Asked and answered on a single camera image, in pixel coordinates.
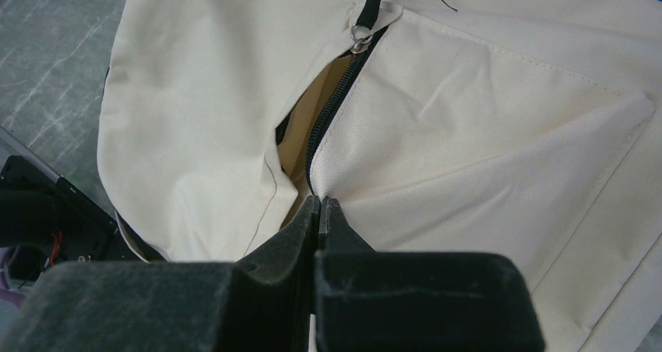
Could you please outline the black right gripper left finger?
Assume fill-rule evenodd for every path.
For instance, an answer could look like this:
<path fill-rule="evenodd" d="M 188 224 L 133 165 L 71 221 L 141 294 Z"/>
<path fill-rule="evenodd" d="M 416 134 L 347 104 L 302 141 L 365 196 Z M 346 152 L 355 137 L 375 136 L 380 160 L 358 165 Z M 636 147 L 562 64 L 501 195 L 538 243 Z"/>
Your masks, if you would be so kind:
<path fill-rule="evenodd" d="M 236 262 L 67 263 L 31 290 L 4 351 L 305 351 L 320 201 Z"/>

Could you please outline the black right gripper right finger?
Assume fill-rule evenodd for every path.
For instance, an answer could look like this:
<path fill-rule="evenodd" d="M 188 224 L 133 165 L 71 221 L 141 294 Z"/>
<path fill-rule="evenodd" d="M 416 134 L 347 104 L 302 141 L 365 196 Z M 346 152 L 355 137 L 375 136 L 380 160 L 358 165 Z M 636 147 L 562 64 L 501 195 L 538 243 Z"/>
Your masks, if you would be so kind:
<path fill-rule="evenodd" d="M 542 351 L 522 274 L 484 252 L 374 250 L 322 200 L 315 255 L 320 351 Z"/>

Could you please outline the beige canvas backpack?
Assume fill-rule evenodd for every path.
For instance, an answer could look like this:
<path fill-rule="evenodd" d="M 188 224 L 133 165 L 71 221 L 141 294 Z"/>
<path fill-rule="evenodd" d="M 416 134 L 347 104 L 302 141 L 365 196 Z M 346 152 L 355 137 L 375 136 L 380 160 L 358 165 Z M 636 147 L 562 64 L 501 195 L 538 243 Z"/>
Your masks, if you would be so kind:
<path fill-rule="evenodd" d="M 661 315 L 658 0 L 126 0 L 98 172 L 169 261 L 242 258 L 308 194 L 383 251 L 485 251 L 550 351 Z"/>

